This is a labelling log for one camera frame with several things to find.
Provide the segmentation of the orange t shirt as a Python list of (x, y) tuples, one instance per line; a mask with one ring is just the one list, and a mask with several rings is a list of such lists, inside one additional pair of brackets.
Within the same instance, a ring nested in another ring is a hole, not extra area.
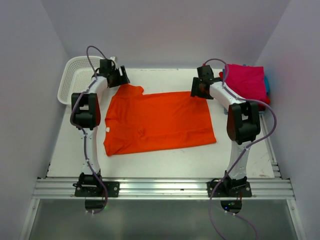
[(144, 94), (122, 85), (105, 116), (107, 156), (172, 150), (217, 142), (207, 100), (188, 91)]

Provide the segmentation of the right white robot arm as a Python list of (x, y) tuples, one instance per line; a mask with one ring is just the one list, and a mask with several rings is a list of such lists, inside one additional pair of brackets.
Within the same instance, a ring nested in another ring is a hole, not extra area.
[(229, 165), (222, 180), (213, 179), (207, 183), (209, 197), (251, 197), (250, 184), (247, 182), (247, 163), (249, 144), (261, 132), (259, 105), (247, 101), (231, 90), (219, 77), (214, 77), (212, 68), (203, 65), (197, 68), (193, 78), (191, 96), (208, 100), (215, 99), (227, 108), (226, 131), (231, 140)]

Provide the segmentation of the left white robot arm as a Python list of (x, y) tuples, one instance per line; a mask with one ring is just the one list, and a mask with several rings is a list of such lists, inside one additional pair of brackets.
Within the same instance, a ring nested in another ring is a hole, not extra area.
[(90, 84), (82, 92), (71, 95), (70, 123), (79, 131), (83, 140), (84, 164), (78, 182), (78, 191), (99, 196), (106, 190), (101, 177), (97, 154), (97, 132), (101, 123), (100, 97), (107, 88), (129, 84), (126, 69), (118, 65), (118, 58), (102, 58), (99, 67), (93, 67)]

